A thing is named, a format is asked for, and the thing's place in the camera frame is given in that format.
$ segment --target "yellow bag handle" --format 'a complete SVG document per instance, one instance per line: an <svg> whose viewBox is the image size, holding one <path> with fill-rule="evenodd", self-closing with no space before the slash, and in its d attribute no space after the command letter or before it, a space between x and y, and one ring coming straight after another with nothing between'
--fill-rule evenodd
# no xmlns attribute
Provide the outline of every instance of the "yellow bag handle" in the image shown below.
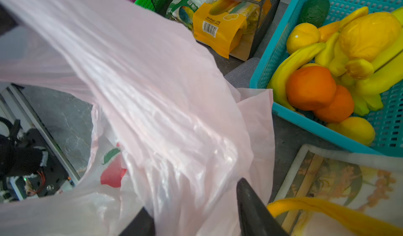
<svg viewBox="0 0 403 236"><path fill-rule="evenodd" d="M403 229L351 210L347 207L318 198L285 198L270 203L267 209L273 217L290 210L321 212L336 219L343 226L359 236L403 235Z"/></svg>

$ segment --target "barcode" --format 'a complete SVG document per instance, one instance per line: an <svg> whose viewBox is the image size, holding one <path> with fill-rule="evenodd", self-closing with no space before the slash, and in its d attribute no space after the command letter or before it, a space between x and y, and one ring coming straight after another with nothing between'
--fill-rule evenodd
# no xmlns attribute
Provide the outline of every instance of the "barcode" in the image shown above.
<svg viewBox="0 0 403 236"><path fill-rule="evenodd" d="M216 37L216 33L217 33L218 29L219 29L218 27L216 27L206 21L203 21L203 31L207 32L211 36Z"/></svg>

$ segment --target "orange fruit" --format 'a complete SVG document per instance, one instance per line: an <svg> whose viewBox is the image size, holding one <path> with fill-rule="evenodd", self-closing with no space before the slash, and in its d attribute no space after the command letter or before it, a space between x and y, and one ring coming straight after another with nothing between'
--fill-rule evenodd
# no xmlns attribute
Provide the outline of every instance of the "orange fruit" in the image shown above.
<svg viewBox="0 0 403 236"><path fill-rule="evenodd" d="M327 123L340 123L354 111L354 101L347 88L337 85L335 99L325 107L314 111L316 117Z"/></svg>
<svg viewBox="0 0 403 236"><path fill-rule="evenodd" d="M317 110L330 105L336 83L329 69L306 66L293 72L285 85L288 102L301 110Z"/></svg>

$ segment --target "blue plastic basket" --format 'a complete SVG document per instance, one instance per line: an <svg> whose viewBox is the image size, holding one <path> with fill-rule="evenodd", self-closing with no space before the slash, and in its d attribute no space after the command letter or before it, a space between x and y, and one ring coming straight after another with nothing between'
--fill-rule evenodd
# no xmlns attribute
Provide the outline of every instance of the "blue plastic basket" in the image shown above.
<svg viewBox="0 0 403 236"><path fill-rule="evenodd" d="M266 88L277 67L289 56L286 41L305 1L291 1L251 78L250 88ZM391 12L402 5L402 0L330 0L330 12L325 24L339 21L363 6L368 6L371 13ZM403 157L403 81L381 96L385 107L365 116L376 131L371 147L326 128L311 113L304 113L305 118L277 103L273 105L273 113L351 152Z"/></svg>

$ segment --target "pink plastic bag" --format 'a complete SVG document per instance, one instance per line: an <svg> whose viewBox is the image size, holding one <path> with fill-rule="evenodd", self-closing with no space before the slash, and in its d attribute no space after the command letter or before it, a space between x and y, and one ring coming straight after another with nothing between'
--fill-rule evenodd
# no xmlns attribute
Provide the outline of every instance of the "pink plastic bag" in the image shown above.
<svg viewBox="0 0 403 236"><path fill-rule="evenodd" d="M238 235L237 181L268 202L270 90L236 90L183 25L125 0L0 1L30 43L0 79L94 104L78 186L2 205L4 235L118 235L143 206L159 236Z"/></svg>

